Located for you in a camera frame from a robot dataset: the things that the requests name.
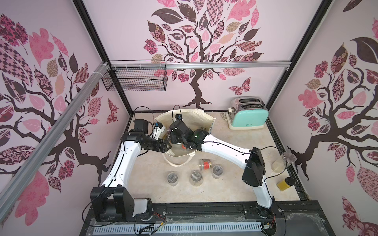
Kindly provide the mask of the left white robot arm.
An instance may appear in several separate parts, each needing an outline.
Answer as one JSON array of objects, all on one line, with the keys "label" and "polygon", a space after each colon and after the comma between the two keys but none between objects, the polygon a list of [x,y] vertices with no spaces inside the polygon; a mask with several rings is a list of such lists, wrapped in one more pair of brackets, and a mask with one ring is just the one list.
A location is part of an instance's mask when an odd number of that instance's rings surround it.
[{"label": "left white robot arm", "polygon": [[160,138],[165,126],[146,120],[134,121],[134,128],[121,137],[116,161],[100,187],[90,193],[90,205],[97,222],[131,222],[140,217],[150,220],[153,216],[150,198],[134,198],[128,192],[128,182],[136,159],[143,150],[165,153],[171,149],[167,140]]}]

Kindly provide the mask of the clear seed jar dark lid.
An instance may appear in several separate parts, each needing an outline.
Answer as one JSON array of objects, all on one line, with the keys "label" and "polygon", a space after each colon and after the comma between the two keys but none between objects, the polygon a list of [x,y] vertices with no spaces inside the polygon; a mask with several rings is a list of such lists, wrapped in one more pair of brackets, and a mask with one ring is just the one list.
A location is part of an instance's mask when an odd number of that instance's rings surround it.
[{"label": "clear seed jar dark lid", "polygon": [[223,169],[222,166],[220,166],[220,165],[213,166],[213,168],[212,168],[212,177],[214,179],[221,178],[223,176],[223,174],[224,174],[224,169]]}]

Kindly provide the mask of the mint green toaster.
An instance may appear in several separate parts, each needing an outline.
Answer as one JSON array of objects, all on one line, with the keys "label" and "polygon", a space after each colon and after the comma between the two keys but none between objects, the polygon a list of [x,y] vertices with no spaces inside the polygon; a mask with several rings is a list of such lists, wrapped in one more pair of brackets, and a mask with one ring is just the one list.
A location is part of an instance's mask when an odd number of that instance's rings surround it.
[{"label": "mint green toaster", "polygon": [[231,130],[253,130],[264,128],[269,112],[259,97],[238,97],[231,101],[226,113]]}]

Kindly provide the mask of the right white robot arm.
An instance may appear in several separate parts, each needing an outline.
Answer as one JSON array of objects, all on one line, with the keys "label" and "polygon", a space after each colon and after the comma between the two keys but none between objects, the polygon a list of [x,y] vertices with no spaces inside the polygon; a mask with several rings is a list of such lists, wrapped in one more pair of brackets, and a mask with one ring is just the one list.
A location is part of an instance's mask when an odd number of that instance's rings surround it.
[{"label": "right white robot arm", "polygon": [[183,121],[177,120],[169,127],[170,142],[182,144],[184,148],[211,153],[222,157],[244,170],[242,181],[251,186],[256,198],[256,212],[261,218],[275,217],[273,197],[266,184],[265,162],[261,151],[265,148],[242,148],[216,138],[211,133],[191,130]]}]

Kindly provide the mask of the clear seed jar grey lid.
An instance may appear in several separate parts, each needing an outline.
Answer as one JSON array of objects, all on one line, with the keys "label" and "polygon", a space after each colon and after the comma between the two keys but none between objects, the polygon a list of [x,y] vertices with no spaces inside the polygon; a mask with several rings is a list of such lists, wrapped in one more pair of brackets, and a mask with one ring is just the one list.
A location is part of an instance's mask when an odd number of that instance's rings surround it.
[{"label": "clear seed jar grey lid", "polygon": [[175,172],[168,173],[166,181],[170,186],[176,186],[178,184],[179,176]]}]

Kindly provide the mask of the aluminium rail wall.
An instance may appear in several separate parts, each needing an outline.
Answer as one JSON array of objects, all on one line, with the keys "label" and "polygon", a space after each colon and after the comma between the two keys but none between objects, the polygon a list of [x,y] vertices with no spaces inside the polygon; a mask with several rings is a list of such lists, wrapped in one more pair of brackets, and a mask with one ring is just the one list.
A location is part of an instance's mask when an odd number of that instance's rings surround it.
[{"label": "aluminium rail wall", "polygon": [[102,62],[89,77],[81,91],[75,96],[63,114],[58,118],[52,129],[46,134],[37,145],[31,156],[24,162],[20,170],[10,180],[1,192],[1,220],[4,220],[13,205],[16,203],[26,186],[29,184],[35,173],[38,171],[43,161],[46,159],[51,149],[63,135],[67,126],[78,113],[87,97],[99,80],[109,70],[109,63]]},{"label": "aluminium rail wall", "polygon": [[256,62],[217,62],[217,63],[142,63],[135,61],[130,64],[130,61],[114,61],[111,68],[113,69],[216,69],[216,68],[265,68],[265,67],[284,67],[289,68],[290,61],[256,61]]}]

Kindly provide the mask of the aluminium rail back wall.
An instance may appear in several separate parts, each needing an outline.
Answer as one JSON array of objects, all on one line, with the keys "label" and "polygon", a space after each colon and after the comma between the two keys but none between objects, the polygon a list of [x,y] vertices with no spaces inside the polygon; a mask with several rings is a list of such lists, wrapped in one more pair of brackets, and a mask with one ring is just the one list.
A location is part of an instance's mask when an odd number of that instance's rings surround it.
[{"label": "aluminium rail back wall", "polygon": [[265,68],[265,67],[284,67],[289,68],[290,61],[256,61],[256,62],[217,62],[217,63],[142,63],[135,61],[130,64],[130,61],[114,61],[111,68],[113,69],[216,69],[216,68]]}]

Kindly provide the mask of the clear seed jar striped lid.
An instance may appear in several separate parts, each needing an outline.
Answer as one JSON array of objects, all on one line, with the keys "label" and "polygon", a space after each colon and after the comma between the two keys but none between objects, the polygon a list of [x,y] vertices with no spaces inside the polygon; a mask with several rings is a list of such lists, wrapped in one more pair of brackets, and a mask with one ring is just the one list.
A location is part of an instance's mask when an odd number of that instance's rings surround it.
[{"label": "clear seed jar striped lid", "polygon": [[190,183],[193,186],[201,186],[202,183],[203,183],[202,173],[198,170],[192,171],[192,173],[190,175]]}]

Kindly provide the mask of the clear jar sandy contents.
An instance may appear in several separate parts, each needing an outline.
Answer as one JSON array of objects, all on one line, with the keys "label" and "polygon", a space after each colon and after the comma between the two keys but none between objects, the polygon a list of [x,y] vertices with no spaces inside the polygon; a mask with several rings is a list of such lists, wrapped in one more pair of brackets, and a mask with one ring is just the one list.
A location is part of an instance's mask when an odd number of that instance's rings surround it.
[{"label": "clear jar sandy contents", "polygon": [[294,164],[297,157],[291,152],[284,152],[277,160],[271,165],[271,169],[274,173],[281,173],[285,168]]}]

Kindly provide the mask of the black base frame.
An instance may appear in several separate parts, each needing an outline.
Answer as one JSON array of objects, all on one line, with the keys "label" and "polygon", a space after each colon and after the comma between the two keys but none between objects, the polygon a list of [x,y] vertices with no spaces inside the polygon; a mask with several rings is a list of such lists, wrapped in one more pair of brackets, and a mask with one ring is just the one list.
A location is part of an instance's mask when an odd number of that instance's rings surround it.
[{"label": "black base frame", "polygon": [[278,201],[272,207],[275,217],[261,218],[255,202],[220,203],[160,203],[152,204],[150,220],[140,217],[131,222],[96,222],[91,209],[80,231],[81,236],[91,236],[95,228],[124,224],[258,222],[262,232],[205,233],[194,236],[333,236],[335,235],[317,201]]}]

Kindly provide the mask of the red label jar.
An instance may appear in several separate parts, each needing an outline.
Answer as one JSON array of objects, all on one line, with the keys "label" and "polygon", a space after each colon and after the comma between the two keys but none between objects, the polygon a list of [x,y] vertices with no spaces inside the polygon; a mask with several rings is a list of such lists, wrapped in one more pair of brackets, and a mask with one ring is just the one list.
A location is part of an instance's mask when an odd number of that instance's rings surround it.
[{"label": "red label jar", "polygon": [[200,162],[199,162],[199,168],[200,168],[201,171],[211,169],[212,168],[212,162],[211,162],[211,160],[208,160],[208,159],[202,159],[202,160],[200,160]]}]

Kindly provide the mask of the cream canvas tote bag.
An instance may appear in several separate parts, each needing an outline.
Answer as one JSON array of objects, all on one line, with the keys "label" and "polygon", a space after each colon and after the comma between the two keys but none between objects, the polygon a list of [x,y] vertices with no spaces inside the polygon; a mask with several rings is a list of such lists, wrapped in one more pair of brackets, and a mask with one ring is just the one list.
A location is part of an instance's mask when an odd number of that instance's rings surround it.
[{"label": "cream canvas tote bag", "polygon": [[210,134],[215,118],[201,109],[173,109],[154,119],[162,124],[162,131],[156,131],[158,138],[168,141],[170,148],[163,157],[172,167],[188,164],[200,149],[199,143]]}]

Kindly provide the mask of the yellow label seed jar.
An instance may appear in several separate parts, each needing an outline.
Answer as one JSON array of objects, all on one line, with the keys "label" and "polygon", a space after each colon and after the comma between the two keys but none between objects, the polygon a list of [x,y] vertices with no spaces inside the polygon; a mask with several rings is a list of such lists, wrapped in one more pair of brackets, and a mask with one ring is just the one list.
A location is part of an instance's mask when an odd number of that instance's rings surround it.
[{"label": "yellow label seed jar", "polygon": [[289,189],[290,187],[294,186],[295,180],[292,177],[287,177],[284,180],[277,183],[277,187],[280,191],[285,191]]}]

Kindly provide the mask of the aluminium rail left wall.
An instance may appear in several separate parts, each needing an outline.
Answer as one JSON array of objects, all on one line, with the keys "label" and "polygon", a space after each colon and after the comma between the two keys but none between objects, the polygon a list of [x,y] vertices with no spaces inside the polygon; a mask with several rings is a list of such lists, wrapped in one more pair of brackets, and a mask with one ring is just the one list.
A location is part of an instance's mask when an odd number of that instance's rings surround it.
[{"label": "aluminium rail left wall", "polygon": [[20,170],[10,180],[1,192],[1,220],[4,220],[13,205],[16,203],[26,186],[29,184],[35,173],[38,171],[43,161],[46,159],[51,149],[63,135],[67,126],[78,113],[87,97],[99,80],[109,70],[109,63],[102,62],[89,77],[81,91],[75,96],[63,114],[58,118],[52,129],[46,134],[37,145],[31,156],[24,162]]}]

